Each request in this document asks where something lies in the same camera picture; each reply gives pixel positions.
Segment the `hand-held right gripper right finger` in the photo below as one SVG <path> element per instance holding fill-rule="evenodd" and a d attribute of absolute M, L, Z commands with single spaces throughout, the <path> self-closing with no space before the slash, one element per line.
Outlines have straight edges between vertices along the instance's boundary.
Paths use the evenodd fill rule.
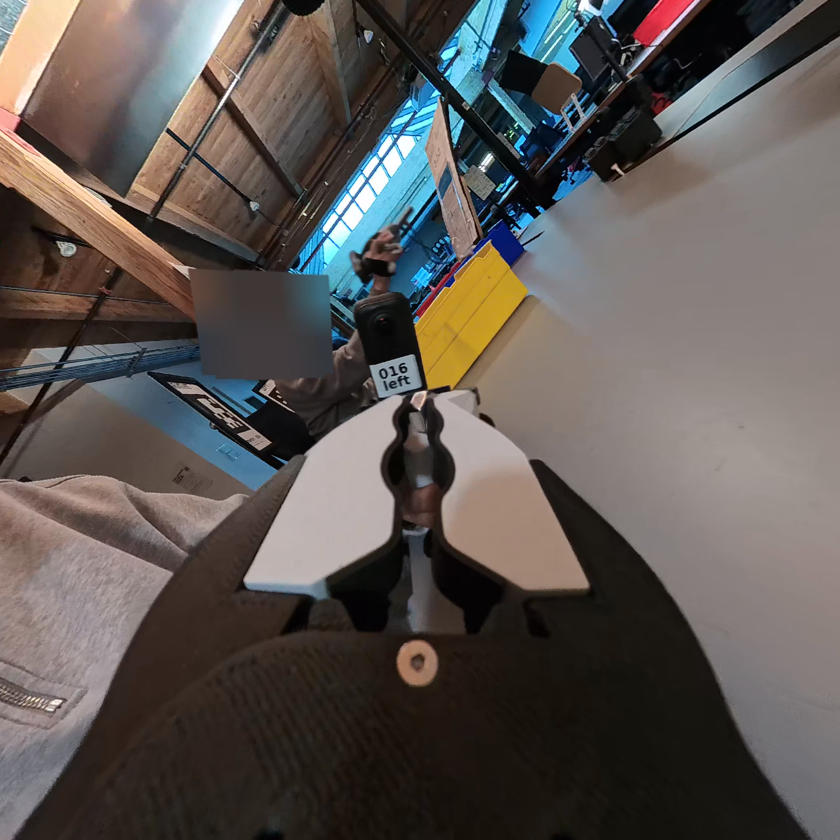
<path fill-rule="evenodd" d="M 427 404 L 441 491 L 438 535 L 463 562 L 531 595 L 582 595 L 590 583 L 529 459 L 454 398 Z"/>

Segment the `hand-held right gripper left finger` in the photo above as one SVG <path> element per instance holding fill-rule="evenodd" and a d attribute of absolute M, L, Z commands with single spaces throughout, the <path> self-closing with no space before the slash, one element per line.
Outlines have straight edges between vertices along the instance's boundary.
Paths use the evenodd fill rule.
<path fill-rule="evenodd" d="M 402 531 L 385 463 L 403 442 L 404 404 L 389 397 L 309 450 L 245 573 L 247 590 L 326 599 L 396 545 Z"/>

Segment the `grey desk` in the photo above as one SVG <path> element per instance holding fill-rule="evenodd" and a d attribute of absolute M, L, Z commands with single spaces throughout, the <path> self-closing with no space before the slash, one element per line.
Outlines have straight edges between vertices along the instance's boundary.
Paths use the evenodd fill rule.
<path fill-rule="evenodd" d="M 838 43 L 530 225 L 466 381 L 665 583 L 744 738 L 838 838 Z"/>

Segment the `black devices on desk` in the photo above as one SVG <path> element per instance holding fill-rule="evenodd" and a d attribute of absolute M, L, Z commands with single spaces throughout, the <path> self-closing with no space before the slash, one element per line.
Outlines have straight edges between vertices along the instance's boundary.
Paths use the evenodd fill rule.
<path fill-rule="evenodd" d="M 643 76 L 629 79 L 598 115 L 585 165 L 602 181 L 623 176 L 662 138 L 655 119 L 655 93 Z"/>

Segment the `person's left hand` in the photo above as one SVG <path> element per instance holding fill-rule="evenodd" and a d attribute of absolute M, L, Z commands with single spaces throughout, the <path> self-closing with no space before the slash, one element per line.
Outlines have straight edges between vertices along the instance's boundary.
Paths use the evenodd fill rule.
<path fill-rule="evenodd" d="M 402 496 L 402 519 L 423 529 L 434 527 L 440 508 L 441 491 L 436 483 L 408 487 Z"/>

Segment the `black office chair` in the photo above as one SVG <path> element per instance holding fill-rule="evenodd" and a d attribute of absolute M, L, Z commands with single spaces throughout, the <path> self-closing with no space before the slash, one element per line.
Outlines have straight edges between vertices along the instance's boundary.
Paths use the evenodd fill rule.
<path fill-rule="evenodd" d="M 264 402 L 246 418 L 246 422 L 269 441 L 268 446 L 259 448 L 259 456 L 262 458 L 288 462 L 298 455 L 306 454 L 315 444 L 301 417 L 278 402 Z"/>

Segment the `yellow plastic bin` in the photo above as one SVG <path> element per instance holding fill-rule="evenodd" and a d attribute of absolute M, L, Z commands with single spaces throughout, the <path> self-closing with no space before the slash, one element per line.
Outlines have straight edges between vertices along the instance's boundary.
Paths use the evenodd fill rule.
<path fill-rule="evenodd" d="M 455 389 L 529 295 L 491 242 L 452 280 L 415 323 L 429 390 Z"/>

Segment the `blue plastic bin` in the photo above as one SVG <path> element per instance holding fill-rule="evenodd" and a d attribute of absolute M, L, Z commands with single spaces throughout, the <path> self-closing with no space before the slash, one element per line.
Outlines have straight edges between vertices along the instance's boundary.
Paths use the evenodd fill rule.
<path fill-rule="evenodd" d="M 489 231 L 488 240 L 509 267 L 515 266 L 525 253 L 522 242 L 503 221 L 493 225 Z"/>

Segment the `black printed sign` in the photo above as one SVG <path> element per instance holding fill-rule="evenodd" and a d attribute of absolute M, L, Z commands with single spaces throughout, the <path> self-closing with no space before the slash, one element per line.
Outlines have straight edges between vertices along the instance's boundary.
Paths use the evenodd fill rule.
<path fill-rule="evenodd" d="M 150 372 L 148 376 L 201 414 L 220 434 L 267 463 L 277 460 L 267 436 L 256 430 L 244 416 L 215 396 L 198 380 L 172 374 Z"/>

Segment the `black metal pole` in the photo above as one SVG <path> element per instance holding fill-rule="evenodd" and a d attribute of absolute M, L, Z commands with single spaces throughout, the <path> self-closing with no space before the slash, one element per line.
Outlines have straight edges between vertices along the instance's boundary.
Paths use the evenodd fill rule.
<path fill-rule="evenodd" d="M 410 38 L 380 2 L 360 1 L 359 4 L 404 57 L 432 84 L 444 103 L 457 112 L 476 137 L 494 154 L 496 160 L 513 176 L 527 196 L 527 206 L 536 211 L 550 209 L 555 204 L 551 192 L 519 162 L 516 155 L 497 137 L 488 123 L 438 71 L 437 63 L 429 59 L 428 55 L 417 46 L 415 40 Z"/>

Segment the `large cardboard box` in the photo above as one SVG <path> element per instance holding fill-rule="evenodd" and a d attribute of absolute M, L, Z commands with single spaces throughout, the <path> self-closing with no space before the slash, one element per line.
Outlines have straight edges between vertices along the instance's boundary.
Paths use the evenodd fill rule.
<path fill-rule="evenodd" d="M 47 480 L 106 476 L 142 490 L 222 500 L 252 494 L 273 475 L 206 422 L 187 421 L 193 447 L 109 399 L 81 386 L 46 413 L 34 416 L 7 456 L 2 477 Z"/>

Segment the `grey hooded sweatshirt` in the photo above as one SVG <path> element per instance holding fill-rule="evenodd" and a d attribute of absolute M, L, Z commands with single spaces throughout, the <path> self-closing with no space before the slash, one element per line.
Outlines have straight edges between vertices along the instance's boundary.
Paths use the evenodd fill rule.
<path fill-rule="evenodd" d="M 154 599 L 246 496 L 106 476 L 1 484 L 1 837 L 85 738 Z"/>

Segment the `metal ceiling pipe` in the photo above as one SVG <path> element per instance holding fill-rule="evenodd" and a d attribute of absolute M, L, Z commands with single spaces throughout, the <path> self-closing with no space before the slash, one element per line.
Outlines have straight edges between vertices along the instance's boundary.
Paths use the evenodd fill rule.
<path fill-rule="evenodd" d="M 208 115 L 194 141 L 185 148 L 185 154 L 181 162 L 178 164 L 170 180 L 164 187 L 161 195 L 156 198 L 154 205 L 147 213 L 142 226 L 143 231 L 149 229 L 153 221 L 161 215 L 166 202 L 172 197 L 176 187 L 179 186 L 180 181 L 184 177 L 190 163 L 198 156 L 208 134 L 212 131 L 215 123 L 218 121 L 227 105 L 233 100 L 233 96 L 239 84 L 247 75 L 249 69 L 256 61 L 256 58 L 264 51 L 264 48 L 270 42 L 271 34 L 276 35 L 279 33 L 279 30 L 286 21 L 287 17 L 288 9 L 285 4 L 281 1 L 272 2 L 268 13 L 257 25 L 256 37 L 248 54 L 243 59 L 239 68 L 231 73 L 230 82 L 223 84 L 221 93 L 217 95 L 217 104 L 214 107 L 214 110 Z"/>

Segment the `large red plastic bin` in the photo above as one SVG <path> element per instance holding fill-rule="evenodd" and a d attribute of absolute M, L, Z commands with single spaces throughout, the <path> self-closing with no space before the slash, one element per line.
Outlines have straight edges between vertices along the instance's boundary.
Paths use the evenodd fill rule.
<path fill-rule="evenodd" d="M 662 42 L 665 34 L 683 18 L 696 1 L 659 1 L 633 32 L 639 45 L 645 48 Z"/>

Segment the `metal ventilation duct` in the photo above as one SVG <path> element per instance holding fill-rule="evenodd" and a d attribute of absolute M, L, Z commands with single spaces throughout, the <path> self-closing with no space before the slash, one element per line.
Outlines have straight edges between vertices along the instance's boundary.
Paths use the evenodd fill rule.
<path fill-rule="evenodd" d="M 82 1 L 23 110 L 22 134 L 124 196 L 241 1 Z"/>

